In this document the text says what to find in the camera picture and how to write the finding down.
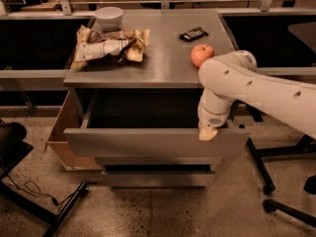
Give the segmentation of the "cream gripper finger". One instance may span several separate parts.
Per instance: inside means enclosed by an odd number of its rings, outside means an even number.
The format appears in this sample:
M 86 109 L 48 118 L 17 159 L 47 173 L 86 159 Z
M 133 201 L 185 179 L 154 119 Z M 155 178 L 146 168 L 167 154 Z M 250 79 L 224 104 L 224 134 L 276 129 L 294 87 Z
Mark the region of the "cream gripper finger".
M 218 130 L 214 127 L 201 127 L 198 131 L 198 139 L 200 141 L 210 141 L 213 139 Z

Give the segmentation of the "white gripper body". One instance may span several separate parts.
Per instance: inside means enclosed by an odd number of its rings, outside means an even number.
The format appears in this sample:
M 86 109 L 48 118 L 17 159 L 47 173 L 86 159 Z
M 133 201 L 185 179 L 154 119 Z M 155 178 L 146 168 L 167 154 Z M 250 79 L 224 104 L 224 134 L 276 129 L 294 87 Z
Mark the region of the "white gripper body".
M 198 126 L 200 128 L 223 126 L 234 102 L 234 98 L 214 94 L 204 89 L 197 106 Z

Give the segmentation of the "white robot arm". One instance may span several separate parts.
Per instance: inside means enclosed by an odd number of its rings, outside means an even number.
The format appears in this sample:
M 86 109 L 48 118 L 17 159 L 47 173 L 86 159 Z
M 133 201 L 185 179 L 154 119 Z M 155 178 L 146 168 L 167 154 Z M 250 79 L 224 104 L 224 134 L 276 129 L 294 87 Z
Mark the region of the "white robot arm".
M 214 56 L 200 66 L 199 138 L 216 135 L 236 100 L 316 138 L 316 85 L 262 75 L 256 69 L 256 58 L 246 50 Z

